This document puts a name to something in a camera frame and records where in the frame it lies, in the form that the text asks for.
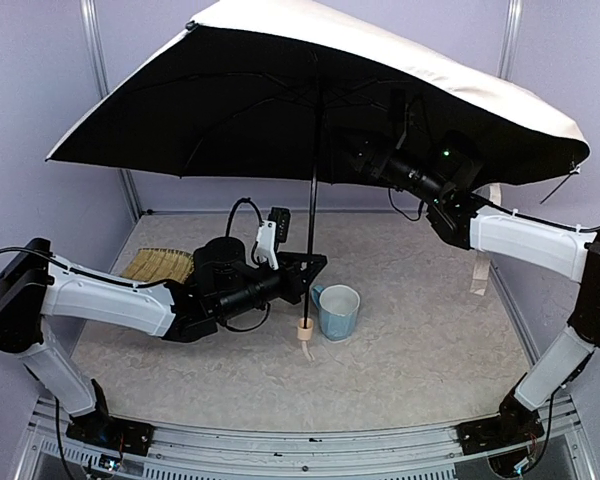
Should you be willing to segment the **beige folding umbrella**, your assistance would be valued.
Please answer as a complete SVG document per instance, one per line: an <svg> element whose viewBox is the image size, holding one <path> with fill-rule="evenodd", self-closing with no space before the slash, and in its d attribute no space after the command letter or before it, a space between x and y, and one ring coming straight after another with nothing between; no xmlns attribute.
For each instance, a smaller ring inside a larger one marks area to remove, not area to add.
<svg viewBox="0 0 600 480"><path fill-rule="evenodd" d="M341 157L334 133L396 139L390 92L416 97L403 149L446 133L485 163L473 191L568 174L590 147L534 93L314 1L220 1L196 14L79 119L49 159L176 177L396 189Z"/></svg>

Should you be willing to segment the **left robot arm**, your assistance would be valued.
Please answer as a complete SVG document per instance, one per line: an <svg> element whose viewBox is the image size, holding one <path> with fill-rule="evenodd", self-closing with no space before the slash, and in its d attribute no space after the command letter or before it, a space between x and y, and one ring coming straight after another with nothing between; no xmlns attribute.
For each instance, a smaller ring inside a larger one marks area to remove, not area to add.
<svg viewBox="0 0 600 480"><path fill-rule="evenodd" d="M276 299L300 303L327 264L324 255L281 252L276 266L252 267L243 243L224 236L195 250L185 281L138 283L56 256L43 238L8 251L14 257L0 273L0 351L19 356L73 426L100 442L116 435L121 422L110 415L100 385L68 358L46 318L98 321L192 343L219 328L232 331L231 319L268 312Z"/></svg>

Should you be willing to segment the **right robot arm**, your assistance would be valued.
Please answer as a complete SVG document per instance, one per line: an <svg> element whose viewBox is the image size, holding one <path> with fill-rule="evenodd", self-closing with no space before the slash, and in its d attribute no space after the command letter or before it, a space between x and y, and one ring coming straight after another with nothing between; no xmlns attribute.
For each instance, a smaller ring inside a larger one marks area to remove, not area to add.
<svg viewBox="0 0 600 480"><path fill-rule="evenodd" d="M406 190L427 205L427 219L447 244L495 253L554 271L580 286L566 326L499 406L504 440L527 432L538 408L573 379L600 348L600 229L533 219L474 193L485 163L473 142L450 131L419 157L378 132L339 128L343 158L369 181Z"/></svg>

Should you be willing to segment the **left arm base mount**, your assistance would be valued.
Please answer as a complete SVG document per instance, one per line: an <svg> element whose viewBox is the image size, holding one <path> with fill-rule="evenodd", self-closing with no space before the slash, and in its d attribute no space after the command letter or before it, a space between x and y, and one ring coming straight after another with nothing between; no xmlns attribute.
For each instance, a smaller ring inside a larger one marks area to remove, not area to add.
<svg viewBox="0 0 600 480"><path fill-rule="evenodd" d="M153 434L154 426L149 423L100 415L97 412L72 417L66 431L70 439L143 457L148 455Z"/></svg>

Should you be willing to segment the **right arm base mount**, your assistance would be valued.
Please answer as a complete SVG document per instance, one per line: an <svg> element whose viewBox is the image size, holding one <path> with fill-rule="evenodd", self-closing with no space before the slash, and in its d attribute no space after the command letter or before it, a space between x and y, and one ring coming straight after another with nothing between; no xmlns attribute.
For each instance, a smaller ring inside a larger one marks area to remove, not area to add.
<svg viewBox="0 0 600 480"><path fill-rule="evenodd" d="M456 427L464 455L472 455L517 445L542 437L544 428L537 413L530 416L499 414L463 422Z"/></svg>

